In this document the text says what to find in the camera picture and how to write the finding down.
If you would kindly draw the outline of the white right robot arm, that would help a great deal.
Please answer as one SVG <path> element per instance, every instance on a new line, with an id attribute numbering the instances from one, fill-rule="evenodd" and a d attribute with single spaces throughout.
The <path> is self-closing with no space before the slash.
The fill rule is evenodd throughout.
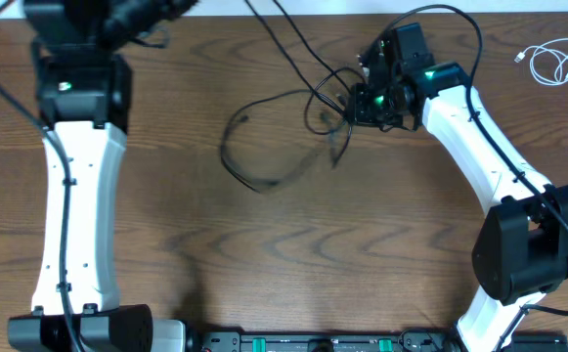
<path id="1" fill-rule="evenodd" d="M 568 280 L 568 186 L 556 187 L 510 143 L 457 63 L 413 61 L 362 65 L 348 119 L 400 128 L 410 114 L 450 154 L 485 220 L 472 249 L 479 283 L 448 346 L 501 351 L 532 311 L 568 316 L 541 300 Z"/>

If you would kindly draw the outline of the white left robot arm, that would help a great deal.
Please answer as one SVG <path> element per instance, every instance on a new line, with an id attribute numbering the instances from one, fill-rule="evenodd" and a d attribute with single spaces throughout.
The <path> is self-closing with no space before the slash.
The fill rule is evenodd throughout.
<path id="1" fill-rule="evenodd" d="M 39 278 L 8 323 L 20 351 L 197 351 L 197 332 L 122 305 L 113 259 L 132 71 L 120 49 L 191 8 L 167 1 L 27 1 L 48 196 Z"/>

